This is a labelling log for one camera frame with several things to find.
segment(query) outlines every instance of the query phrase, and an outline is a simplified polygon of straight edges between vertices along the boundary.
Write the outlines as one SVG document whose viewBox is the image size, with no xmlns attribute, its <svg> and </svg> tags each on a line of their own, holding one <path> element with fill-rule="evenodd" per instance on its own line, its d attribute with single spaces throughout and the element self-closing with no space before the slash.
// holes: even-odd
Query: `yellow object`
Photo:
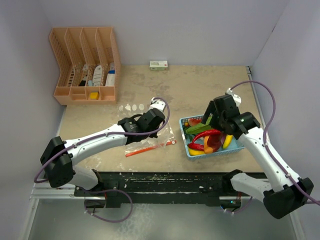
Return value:
<svg viewBox="0 0 320 240">
<path fill-rule="evenodd" d="M 214 149 L 212 147 L 208 146 L 209 137 L 210 136 L 205 136 L 204 137 L 204 146 L 203 146 L 203 148 L 204 148 L 204 153 L 205 154 L 212 154 L 214 152 Z"/>
<path fill-rule="evenodd" d="M 91 92 L 90 93 L 90 99 L 98 100 L 99 99 L 99 93 L 98 92 Z"/>
<path fill-rule="evenodd" d="M 191 149 L 188 147 L 188 150 L 189 150 L 189 154 L 191 156 L 197 156 L 197 155 L 202 155 L 202 154 L 205 154 L 204 151 L 199 151 L 199 150 L 194 150 L 194 149 Z"/>
<path fill-rule="evenodd" d="M 227 147 L 229 147 L 230 143 L 232 142 L 232 137 L 233 137 L 232 135 L 227 135 L 225 137 L 224 143 L 222 145 L 223 149 L 226 149 Z"/>
</svg>

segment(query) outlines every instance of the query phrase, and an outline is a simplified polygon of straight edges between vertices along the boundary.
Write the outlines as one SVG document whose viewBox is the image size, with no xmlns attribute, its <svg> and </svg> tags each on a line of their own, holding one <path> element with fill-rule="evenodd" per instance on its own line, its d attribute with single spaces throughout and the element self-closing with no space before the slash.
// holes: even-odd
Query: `blue basket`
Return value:
<svg viewBox="0 0 320 240">
<path fill-rule="evenodd" d="M 186 155 L 188 156 L 189 160 L 194 161 L 197 159 L 204 159 L 204 158 L 213 157 L 213 156 L 237 153 L 240 150 L 245 148 L 241 143 L 239 143 L 235 138 L 233 138 L 232 142 L 230 143 L 230 145 L 226 149 L 222 149 L 222 147 L 220 147 L 218 151 L 211 153 L 211 154 L 202 154 L 202 155 L 197 155 L 197 156 L 191 156 L 189 154 L 189 150 L 188 150 L 188 144 L 191 143 L 191 141 L 185 135 L 185 132 L 184 132 L 185 125 L 184 124 L 185 124 L 185 122 L 188 121 L 188 119 L 202 119 L 202 117 L 203 117 L 203 115 L 189 116 L 189 117 L 180 118 L 180 120 L 179 120 L 180 130 L 181 130 L 182 139 L 183 139 L 183 143 L 184 143 L 184 148 L 185 148 L 185 152 L 186 152 Z M 203 140 L 200 140 L 200 139 L 195 141 L 195 143 L 204 144 Z"/>
</svg>

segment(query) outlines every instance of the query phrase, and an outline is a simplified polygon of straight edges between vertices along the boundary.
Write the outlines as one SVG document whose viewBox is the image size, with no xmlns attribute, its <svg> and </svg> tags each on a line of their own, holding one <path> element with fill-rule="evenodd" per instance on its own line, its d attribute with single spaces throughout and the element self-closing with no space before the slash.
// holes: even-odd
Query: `plastic vegetable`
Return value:
<svg viewBox="0 0 320 240">
<path fill-rule="evenodd" d="M 191 149 L 191 148 L 189 148 L 189 147 L 188 147 L 188 150 L 189 150 L 189 154 L 190 154 L 191 156 L 198 156 L 198 155 L 203 155 L 203 154 L 205 154 L 204 151 L 194 150 L 194 149 Z"/>
<path fill-rule="evenodd" d="M 199 151 L 204 150 L 204 146 L 202 144 L 198 144 L 198 143 L 194 143 L 194 142 L 189 143 L 188 147 L 190 149 L 199 150 Z"/>
<path fill-rule="evenodd" d="M 204 153 L 205 154 L 212 154 L 218 151 L 222 145 L 220 138 L 216 138 L 216 137 L 215 139 L 210 139 L 210 138 L 212 138 L 212 135 L 204 137 Z"/>
<path fill-rule="evenodd" d="M 232 142 L 232 138 L 233 138 L 232 135 L 227 135 L 225 137 L 225 140 L 224 140 L 223 145 L 222 145 L 223 149 L 226 149 L 227 147 L 229 147 L 230 143 Z"/>
<path fill-rule="evenodd" d="M 220 139 L 220 141 L 221 141 L 221 145 L 223 145 L 223 144 L 224 144 L 224 142 L 225 142 L 225 140 L 226 140 L 226 136 L 227 136 L 227 134 L 225 134 L 225 133 L 221 133 L 221 139 Z"/>
<path fill-rule="evenodd" d="M 203 123 L 200 122 L 200 123 L 198 123 L 198 124 L 195 125 L 195 126 L 189 127 L 185 132 L 186 132 L 187 134 L 199 134 L 199 133 L 202 133 L 202 132 L 204 132 L 204 131 L 207 131 L 207 130 L 212 129 L 212 127 L 209 125 L 209 123 L 210 123 L 210 121 L 211 121 L 211 118 L 212 118 L 212 116 L 210 116 L 210 117 L 207 119 L 207 121 L 206 121 L 205 124 L 203 124 Z"/>
<path fill-rule="evenodd" d="M 204 132 L 199 133 L 198 135 L 196 135 L 194 137 L 194 139 L 192 140 L 192 143 L 194 143 L 196 140 L 198 140 L 199 138 L 205 137 L 205 136 L 210 136 L 210 135 L 218 135 L 220 136 L 221 132 L 217 129 L 211 129 L 211 130 L 207 130 Z"/>
</svg>

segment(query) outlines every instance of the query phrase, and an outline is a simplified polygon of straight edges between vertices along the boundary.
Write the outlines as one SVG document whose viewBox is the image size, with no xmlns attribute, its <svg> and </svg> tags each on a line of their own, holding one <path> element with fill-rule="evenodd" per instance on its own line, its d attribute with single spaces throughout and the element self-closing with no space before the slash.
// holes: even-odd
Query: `orange desk organizer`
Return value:
<svg viewBox="0 0 320 240">
<path fill-rule="evenodd" d="M 115 104 L 121 60 L 113 27 L 57 27 L 49 40 L 60 68 L 54 97 L 61 105 Z M 114 86 L 105 86 L 110 63 L 115 67 Z M 102 66 L 100 86 L 88 86 L 96 66 Z M 86 77 L 85 86 L 79 86 Z M 90 93 L 99 93 L 90 99 Z"/>
</svg>

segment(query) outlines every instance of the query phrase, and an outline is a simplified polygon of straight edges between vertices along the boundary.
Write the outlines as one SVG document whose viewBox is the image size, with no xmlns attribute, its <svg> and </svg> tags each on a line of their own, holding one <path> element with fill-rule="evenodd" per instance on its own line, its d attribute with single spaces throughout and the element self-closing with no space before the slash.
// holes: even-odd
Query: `plastic basket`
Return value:
<svg viewBox="0 0 320 240">
<path fill-rule="evenodd" d="M 189 154 L 189 150 L 188 150 L 188 144 L 191 141 L 185 135 L 185 132 L 184 132 L 185 125 L 184 124 L 185 124 L 185 122 L 188 121 L 188 119 L 202 119 L 202 117 L 203 117 L 203 115 L 189 116 L 189 117 L 180 118 L 180 120 L 179 120 L 180 130 L 181 130 L 182 139 L 183 139 L 183 143 L 184 143 L 184 148 L 185 148 L 185 152 L 186 152 L 186 155 L 188 156 L 189 160 L 194 161 L 197 159 L 204 159 L 204 158 L 208 158 L 208 157 L 237 153 L 240 150 L 245 148 L 241 143 L 239 143 L 235 138 L 233 138 L 232 142 L 227 147 L 227 149 L 222 149 L 222 147 L 220 147 L 218 151 L 211 153 L 211 154 L 202 154 L 202 155 L 197 155 L 197 156 L 191 156 Z"/>
<path fill-rule="evenodd" d="M 117 102 L 121 60 L 113 27 L 55 27 L 49 40 L 60 68 L 54 97 L 61 105 Z M 115 82 L 106 86 L 110 63 L 114 63 Z M 98 65 L 102 67 L 100 84 L 89 86 Z M 91 99 L 90 94 L 96 92 L 99 98 Z"/>
</svg>

